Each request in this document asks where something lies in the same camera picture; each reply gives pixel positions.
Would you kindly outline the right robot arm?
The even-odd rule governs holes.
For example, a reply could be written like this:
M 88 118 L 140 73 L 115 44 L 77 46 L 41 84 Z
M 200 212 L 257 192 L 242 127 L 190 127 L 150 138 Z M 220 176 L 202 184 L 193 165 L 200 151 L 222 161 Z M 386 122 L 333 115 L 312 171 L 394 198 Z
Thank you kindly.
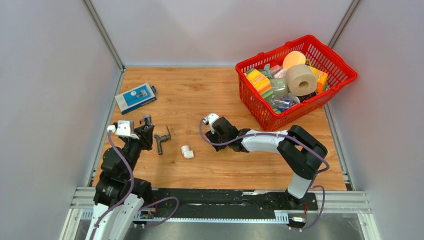
M 279 154 L 293 171 L 286 189 L 285 202 L 291 209 L 299 209 L 306 201 L 305 194 L 317 175 L 330 168 L 325 160 L 327 148 L 299 125 L 283 131 L 237 129 L 225 117 L 210 113 L 199 125 L 208 126 L 201 132 L 203 140 L 218 152 L 230 148 L 235 152 L 267 152 Z

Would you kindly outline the white PVC elbow on table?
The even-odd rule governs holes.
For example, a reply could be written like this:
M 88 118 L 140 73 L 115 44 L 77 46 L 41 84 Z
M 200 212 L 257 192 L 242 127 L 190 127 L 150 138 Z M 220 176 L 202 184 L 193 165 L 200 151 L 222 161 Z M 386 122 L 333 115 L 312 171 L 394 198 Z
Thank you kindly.
M 183 145 L 180 149 L 184 158 L 186 159 L 194 158 L 194 152 L 193 150 L 191 150 L 191 148 L 188 145 Z

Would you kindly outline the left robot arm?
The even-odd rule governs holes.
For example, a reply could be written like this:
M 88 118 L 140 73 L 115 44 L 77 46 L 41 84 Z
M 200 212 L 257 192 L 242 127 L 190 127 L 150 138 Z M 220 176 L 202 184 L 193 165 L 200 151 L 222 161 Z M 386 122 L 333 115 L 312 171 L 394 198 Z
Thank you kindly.
M 118 120 L 106 129 L 111 145 L 102 156 L 95 186 L 88 240 L 122 240 L 141 207 L 153 201 L 151 183 L 136 178 L 134 169 L 142 151 L 153 148 L 155 124 L 151 115 L 140 120 Z

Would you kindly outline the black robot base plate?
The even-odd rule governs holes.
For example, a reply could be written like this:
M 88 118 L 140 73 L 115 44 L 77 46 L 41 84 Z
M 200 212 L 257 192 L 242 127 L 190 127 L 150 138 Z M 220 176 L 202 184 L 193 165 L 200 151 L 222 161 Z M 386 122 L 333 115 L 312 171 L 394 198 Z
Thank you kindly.
M 284 191 L 158 188 L 147 195 L 148 204 L 158 200 L 163 202 L 150 208 L 158 219 L 171 215 L 178 219 L 270 220 L 277 213 L 320 209 L 311 192 L 298 203 L 289 202 Z

